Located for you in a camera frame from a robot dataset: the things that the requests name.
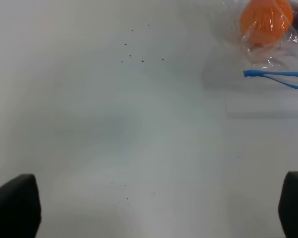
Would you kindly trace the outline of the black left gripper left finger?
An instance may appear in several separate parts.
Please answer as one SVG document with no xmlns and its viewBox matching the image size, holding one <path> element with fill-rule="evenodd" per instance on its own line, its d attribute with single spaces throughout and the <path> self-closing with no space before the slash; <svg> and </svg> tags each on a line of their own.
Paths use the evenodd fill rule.
<svg viewBox="0 0 298 238">
<path fill-rule="evenodd" d="M 20 174 L 0 187 L 0 238 L 34 238 L 41 219 L 34 174 Z"/>
</svg>

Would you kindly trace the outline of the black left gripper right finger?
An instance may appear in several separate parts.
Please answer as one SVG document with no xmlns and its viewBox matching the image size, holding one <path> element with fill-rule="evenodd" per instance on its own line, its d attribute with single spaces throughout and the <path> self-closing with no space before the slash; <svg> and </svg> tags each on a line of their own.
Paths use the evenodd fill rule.
<svg viewBox="0 0 298 238">
<path fill-rule="evenodd" d="M 285 237 L 298 238 L 298 171 L 287 172 L 278 205 Z"/>
</svg>

